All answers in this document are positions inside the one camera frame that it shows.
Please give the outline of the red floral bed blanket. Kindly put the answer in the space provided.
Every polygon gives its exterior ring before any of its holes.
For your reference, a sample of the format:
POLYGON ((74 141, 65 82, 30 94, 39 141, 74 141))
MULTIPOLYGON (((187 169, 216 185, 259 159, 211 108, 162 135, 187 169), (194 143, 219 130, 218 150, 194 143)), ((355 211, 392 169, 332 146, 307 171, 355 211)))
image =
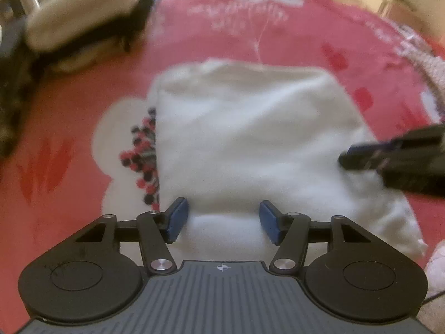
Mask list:
POLYGON ((145 211, 140 180, 118 156, 145 116, 152 80, 210 58, 321 67, 346 89, 379 139, 441 120, 385 20, 332 0, 161 0, 149 33, 129 53, 44 80, 20 144, 1 165, 1 329, 29 317, 20 272, 97 218, 104 198, 145 211))

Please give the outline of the checkered pink white cloth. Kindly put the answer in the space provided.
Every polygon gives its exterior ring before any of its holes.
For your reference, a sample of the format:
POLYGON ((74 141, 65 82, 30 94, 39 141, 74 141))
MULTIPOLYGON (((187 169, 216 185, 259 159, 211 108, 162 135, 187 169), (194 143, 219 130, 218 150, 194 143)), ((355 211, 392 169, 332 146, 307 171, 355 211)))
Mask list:
POLYGON ((410 27, 402 25, 398 32, 402 35, 400 55, 413 64, 426 82, 440 122, 444 122, 444 58, 410 27))

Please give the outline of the beige folded clothes stack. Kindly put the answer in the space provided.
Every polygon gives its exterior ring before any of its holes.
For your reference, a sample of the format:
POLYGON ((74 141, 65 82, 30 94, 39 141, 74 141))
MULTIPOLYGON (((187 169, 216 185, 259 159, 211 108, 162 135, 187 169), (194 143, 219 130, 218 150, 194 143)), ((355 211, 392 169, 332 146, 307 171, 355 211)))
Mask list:
POLYGON ((159 0, 46 0, 26 18, 34 72, 72 72, 129 51, 159 0))

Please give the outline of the white garment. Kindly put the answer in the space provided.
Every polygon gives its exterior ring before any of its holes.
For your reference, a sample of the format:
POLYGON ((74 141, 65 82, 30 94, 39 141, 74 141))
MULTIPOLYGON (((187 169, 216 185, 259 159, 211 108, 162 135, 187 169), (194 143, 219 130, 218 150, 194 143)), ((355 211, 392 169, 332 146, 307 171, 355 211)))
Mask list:
POLYGON ((375 137, 328 71, 208 60, 161 73, 149 95, 161 207, 189 202, 177 262, 269 262, 264 200, 314 221, 346 216, 410 258, 426 253, 402 194, 339 168, 343 151, 375 137))

